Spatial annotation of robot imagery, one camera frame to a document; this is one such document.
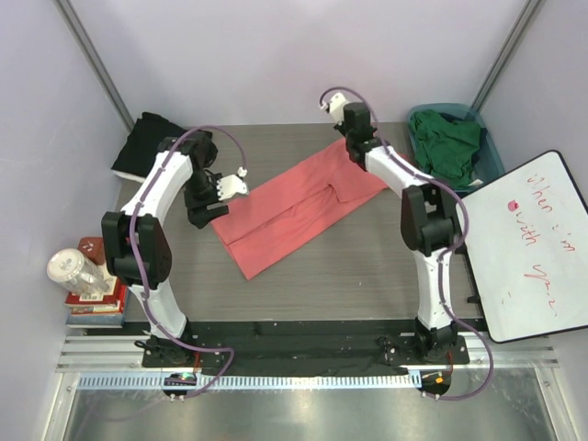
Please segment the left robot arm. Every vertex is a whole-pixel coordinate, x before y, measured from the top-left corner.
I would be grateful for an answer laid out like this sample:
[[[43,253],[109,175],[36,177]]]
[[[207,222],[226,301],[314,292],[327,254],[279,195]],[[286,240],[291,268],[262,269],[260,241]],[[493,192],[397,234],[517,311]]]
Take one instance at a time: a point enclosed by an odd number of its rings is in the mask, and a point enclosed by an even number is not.
[[[183,367],[195,358],[189,320],[171,288],[173,256],[163,224],[179,193],[189,222],[199,229],[228,214],[222,176],[210,171],[217,154],[208,131],[163,139],[137,193],[101,221],[107,269],[137,298],[150,324],[147,340],[136,344],[146,367]]]

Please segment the red t shirt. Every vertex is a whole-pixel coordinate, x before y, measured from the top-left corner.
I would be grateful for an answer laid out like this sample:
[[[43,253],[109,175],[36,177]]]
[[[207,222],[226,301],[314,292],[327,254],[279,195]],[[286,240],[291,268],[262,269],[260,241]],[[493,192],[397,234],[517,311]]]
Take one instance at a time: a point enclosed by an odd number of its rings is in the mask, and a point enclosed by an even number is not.
[[[251,280],[387,188],[337,141],[232,200],[212,227]]]

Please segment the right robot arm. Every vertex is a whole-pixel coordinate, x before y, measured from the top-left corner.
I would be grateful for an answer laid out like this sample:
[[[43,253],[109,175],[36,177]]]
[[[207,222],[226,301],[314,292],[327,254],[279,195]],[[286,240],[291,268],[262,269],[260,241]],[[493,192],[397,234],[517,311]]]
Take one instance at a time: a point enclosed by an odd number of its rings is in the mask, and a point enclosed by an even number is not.
[[[401,237],[413,252],[419,287],[414,349],[424,362],[441,363],[458,341],[449,284],[450,259],[460,246],[455,193],[377,137],[366,104],[344,104],[337,129],[350,160],[401,198]]]

